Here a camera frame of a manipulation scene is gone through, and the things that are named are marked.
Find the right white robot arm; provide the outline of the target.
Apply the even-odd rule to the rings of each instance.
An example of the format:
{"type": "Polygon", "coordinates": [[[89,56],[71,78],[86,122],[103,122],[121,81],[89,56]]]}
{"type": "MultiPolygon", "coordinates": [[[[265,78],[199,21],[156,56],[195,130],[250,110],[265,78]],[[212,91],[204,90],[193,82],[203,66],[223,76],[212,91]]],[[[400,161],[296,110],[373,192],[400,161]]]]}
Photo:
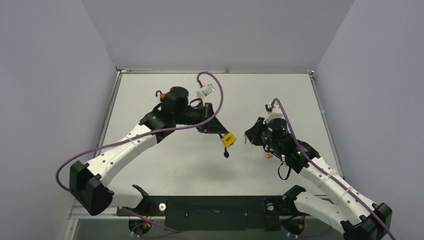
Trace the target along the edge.
{"type": "Polygon", "coordinates": [[[314,184],[330,200],[294,185],[283,195],[283,209],[289,214],[310,215],[337,230],[345,240],[381,240],[389,234],[392,209],[359,193],[313,147],[291,134],[290,129],[283,118],[266,122],[260,117],[244,134],[252,145],[282,158],[289,169],[314,184]]]}

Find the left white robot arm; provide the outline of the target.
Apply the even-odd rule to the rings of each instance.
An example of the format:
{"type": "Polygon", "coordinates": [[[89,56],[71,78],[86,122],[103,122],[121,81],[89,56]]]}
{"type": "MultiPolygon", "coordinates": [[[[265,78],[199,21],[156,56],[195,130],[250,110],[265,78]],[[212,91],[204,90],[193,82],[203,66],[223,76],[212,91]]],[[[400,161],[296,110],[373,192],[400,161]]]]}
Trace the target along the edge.
{"type": "Polygon", "coordinates": [[[177,125],[195,125],[200,133],[217,134],[229,148],[235,137],[214,117],[213,105],[204,98],[214,92],[211,84],[201,86],[196,92],[198,105],[192,106],[189,92],[181,86],[172,87],[159,95],[160,103],[147,113],[122,139],[123,144],[109,147],[99,156],[70,167],[69,190],[91,216],[102,213],[112,205],[129,207],[136,215],[149,209],[148,194],[134,185],[139,194],[116,193],[109,186],[112,179],[145,150],[160,143],[174,132],[177,125]]]}

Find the yellow padlock with keys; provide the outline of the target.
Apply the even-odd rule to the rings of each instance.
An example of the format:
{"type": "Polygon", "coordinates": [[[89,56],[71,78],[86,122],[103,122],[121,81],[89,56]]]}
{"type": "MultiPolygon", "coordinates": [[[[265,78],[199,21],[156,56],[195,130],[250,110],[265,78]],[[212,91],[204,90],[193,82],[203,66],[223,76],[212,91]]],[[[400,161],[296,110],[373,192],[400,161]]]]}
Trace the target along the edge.
{"type": "Polygon", "coordinates": [[[227,133],[225,133],[225,134],[221,134],[221,133],[219,133],[218,134],[218,136],[219,136],[219,138],[220,138],[220,140],[221,140],[221,142],[223,143],[223,145],[224,145],[224,152],[223,152],[223,156],[226,158],[226,159],[228,159],[229,157],[230,157],[230,153],[228,152],[228,148],[230,147],[230,146],[232,146],[234,143],[235,143],[235,141],[236,141],[236,137],[234,136],[234,134],[232,133],[232,132],[227,132],[227,133]]]}

